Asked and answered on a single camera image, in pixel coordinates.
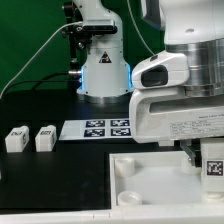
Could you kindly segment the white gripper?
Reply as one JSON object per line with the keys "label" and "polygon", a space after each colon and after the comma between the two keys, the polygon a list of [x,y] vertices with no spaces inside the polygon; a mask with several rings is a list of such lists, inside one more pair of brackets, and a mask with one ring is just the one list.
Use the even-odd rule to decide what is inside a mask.
{"label": "white gripper", "polygon": [[181,140],[191,165],[201,167],[200,141],[188,139],[224,136],[224,95],[186,97],[181,87],[135,90],[129,118],[135,141]]}

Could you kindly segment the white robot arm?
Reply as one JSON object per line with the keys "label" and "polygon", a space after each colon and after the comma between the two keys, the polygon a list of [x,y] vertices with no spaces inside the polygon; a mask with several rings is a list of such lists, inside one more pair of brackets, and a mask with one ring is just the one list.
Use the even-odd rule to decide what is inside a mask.
{"label": "white robot arm", "polygon": [[78,93],[92,102],[133,91],[122,132],[173,143],[205,165],[224,160],[224,0],[141,0],[143,19],[165,31],[165,50],[130,70],[109,48],[91,51]]}

